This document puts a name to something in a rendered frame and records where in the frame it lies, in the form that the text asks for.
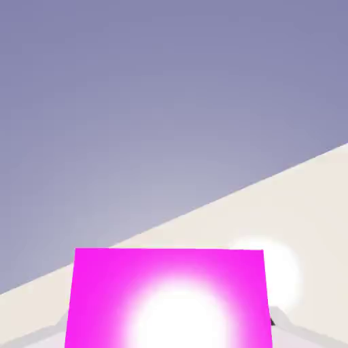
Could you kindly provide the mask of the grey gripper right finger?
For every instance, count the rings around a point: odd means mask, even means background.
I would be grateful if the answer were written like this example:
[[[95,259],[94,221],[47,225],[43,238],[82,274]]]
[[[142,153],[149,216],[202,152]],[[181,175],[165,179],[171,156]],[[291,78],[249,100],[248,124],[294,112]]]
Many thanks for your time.
[[[345,343],[294,325],[278,307],[270,307],[273,348],[345,348]]]

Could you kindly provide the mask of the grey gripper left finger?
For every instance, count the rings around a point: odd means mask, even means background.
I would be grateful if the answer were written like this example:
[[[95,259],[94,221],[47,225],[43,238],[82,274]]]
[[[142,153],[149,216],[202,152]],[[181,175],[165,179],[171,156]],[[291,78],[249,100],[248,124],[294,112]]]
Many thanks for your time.
[[[67,329],[68,312],[66,312],[54,325],[43,327],[39,330],[25,334],[5,343],[5,348],[25,348],[30,344],[44,341],[45,339],[62,334],[65,338]]]

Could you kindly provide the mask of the small magenta cube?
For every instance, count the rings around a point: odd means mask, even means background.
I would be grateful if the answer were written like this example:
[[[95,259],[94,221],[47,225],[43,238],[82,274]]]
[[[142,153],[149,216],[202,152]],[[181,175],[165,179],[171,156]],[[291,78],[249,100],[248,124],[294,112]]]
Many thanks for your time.
[[[273,348],[263,253],[77,249],[65,348]]]

